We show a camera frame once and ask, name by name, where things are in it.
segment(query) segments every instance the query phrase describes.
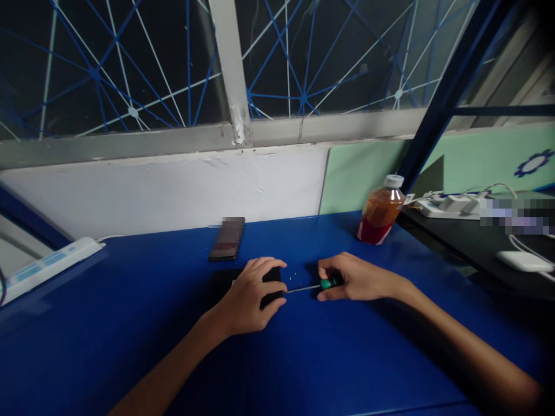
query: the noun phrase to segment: white bottle cap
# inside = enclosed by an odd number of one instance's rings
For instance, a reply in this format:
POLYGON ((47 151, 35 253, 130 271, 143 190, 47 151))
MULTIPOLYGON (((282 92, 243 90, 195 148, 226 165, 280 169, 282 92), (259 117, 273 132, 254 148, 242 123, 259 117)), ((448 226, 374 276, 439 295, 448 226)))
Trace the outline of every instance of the white bottle cap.
POLYGON ((387 175, 383 185, 387 188, 400 188, 404 180, 405 178, 400 175, 387 175))

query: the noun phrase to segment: green screwdriver handle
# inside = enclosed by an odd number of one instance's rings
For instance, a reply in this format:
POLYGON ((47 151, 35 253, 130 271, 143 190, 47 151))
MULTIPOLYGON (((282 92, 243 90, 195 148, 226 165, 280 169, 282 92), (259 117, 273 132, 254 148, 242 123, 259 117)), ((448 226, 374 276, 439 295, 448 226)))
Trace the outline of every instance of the green screwdriver handle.
POLYGON ((345 280, 343 280, 343 276, 341 276, 341 273, 334 273, 332 276, 329 276, 328 279, 320 280, 320 286, 322 287, 322 290, 330 289, 336 286, 341 286, 344 283, 345 283, 345 280))

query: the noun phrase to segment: screwdriver shaft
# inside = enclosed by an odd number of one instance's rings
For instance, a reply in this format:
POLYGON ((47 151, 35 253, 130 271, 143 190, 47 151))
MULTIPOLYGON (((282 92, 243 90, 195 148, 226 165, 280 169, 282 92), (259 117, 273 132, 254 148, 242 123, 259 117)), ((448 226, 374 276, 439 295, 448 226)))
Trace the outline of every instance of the screwdriver shaft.
POLYGON ((287 293, 300 292, 301 290, 315 289, 317 287, 320 287, 320 285, 314 285, 314 286, 308 286, 306 288, 295 289, 295 290, 292 290, 292 291, 287 291, 287 293))

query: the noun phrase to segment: window frame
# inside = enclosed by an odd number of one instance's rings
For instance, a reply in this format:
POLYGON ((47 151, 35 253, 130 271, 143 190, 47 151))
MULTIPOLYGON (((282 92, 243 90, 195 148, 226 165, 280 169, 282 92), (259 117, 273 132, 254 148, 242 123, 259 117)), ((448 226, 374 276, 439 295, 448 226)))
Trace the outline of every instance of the window frame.
MULTIPOLYGON (((202 0, 196 1, 205 7, 202 0)), ((148 132, 111 133, 60 139, 5 140, 0 142, 2 146, 0 169, 298 143, 412 138, 416 134, 428 110, 427 107, 251 120, 235 1, 209 0, 209 3, 209 15, 216 27, 216 45, 230 121, 148 132)), ((487 95, 491 95, 490 87, 482 85, 479 93, 482 93, 482 89, 484 94, 489 92, 487 95)))

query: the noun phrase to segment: person's left hand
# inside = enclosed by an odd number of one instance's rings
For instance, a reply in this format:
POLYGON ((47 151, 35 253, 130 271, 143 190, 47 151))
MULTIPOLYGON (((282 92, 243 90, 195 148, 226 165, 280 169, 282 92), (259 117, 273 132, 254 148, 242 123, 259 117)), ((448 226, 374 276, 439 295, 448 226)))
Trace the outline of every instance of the person's left hand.
POLYGON ((250 260, 230 290, 215 307, 206 312, 204 318, 211 319, 225 337, 266 328, 270 318, 286 302, 285 298, 275 299, 260 310, 260 300, 264 296, 277 291, 287 292, 283 282, 262 282, 264 275, 277 266, 287 267, 283 261, 274 257, 250 260))

